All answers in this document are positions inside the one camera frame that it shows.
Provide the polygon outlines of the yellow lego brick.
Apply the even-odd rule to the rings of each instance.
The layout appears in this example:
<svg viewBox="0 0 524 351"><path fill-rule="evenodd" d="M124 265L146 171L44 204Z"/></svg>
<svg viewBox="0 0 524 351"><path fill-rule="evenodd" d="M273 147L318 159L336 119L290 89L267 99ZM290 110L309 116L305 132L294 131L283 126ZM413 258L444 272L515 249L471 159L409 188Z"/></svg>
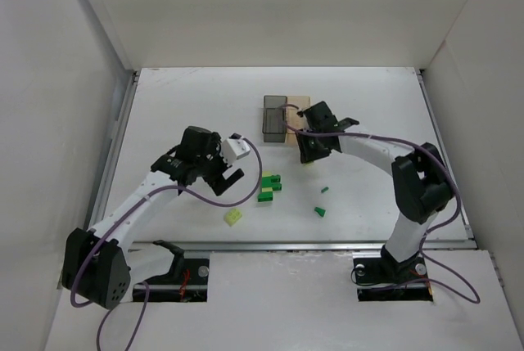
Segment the yellow lego brick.
<svg viewBox="0 0 524 351"><path fill-rule="evenodd" d="M230 227L233 227L241 218L242 212L238 208L232 208L224 215L224 221Z"/></svg>

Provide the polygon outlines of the green yellow lego cluster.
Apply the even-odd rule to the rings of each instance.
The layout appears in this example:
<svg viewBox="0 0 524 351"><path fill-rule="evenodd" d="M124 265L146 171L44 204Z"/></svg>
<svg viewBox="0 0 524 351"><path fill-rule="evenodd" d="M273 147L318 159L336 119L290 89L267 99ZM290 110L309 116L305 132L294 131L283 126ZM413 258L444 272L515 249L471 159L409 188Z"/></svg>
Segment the green yellow lego cluster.
<svg viewBox="0 0 524 351"><path fill-rule="evenodd" d="M274 194L282 190L282 176L270 172L263 172L260 180L260 190L256 197L258 203L273 201Z"/></svg>

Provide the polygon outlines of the green lego slope brick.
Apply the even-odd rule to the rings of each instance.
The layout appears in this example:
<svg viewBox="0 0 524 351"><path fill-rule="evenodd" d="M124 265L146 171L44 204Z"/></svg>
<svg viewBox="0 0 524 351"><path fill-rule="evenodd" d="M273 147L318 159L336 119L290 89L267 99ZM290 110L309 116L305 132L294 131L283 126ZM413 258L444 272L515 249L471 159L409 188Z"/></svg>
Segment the green lego slope brick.
<svg viewBox="0 0 524 351"><path fill-rule="evenodd" d="M326 214L326 210L324 208L321 208L321 207L315 207L314 208L314 212L320 216L321 218L323 218Z"/></svg>

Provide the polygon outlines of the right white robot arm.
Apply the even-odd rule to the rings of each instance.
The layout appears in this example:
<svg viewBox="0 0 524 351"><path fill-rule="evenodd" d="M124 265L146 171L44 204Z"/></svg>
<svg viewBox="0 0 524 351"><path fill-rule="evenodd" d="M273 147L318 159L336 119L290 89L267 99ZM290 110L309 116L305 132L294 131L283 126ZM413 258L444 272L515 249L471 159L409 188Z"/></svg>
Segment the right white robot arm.
<svg viewBox="0 0 524 351"><path fill-rule="evenodd" d="M297 115L306 127L296 129L300 162L308 164L334 151L359 158L392 177L399 217L381 250L382 271L393 277L419 254L435 216L458 197L438 149L404 139L369 133L352 118L337 119L321 101Z"/></svg>

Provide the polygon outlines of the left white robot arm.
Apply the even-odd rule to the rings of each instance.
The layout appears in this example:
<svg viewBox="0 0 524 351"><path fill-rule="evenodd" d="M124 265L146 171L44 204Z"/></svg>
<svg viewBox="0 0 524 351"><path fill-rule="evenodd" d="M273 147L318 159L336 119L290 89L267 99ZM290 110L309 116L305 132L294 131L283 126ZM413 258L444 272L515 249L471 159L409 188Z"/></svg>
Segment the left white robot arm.
<svg viewBox="0 0 524 351"><path fill-rule="evenodd" d="M66 240L61 284L76 308L97 304L107 310L133 298L133 288L153 277L171 276L183 251L165 241L132 250L140 231L182 192L198 197L190 186L202 179L216 196L244 175L224 173L251 153L247 140L233 134L187 127L181 142L161 155L138 188L112 213L88 230L76 228Z"/></svg>

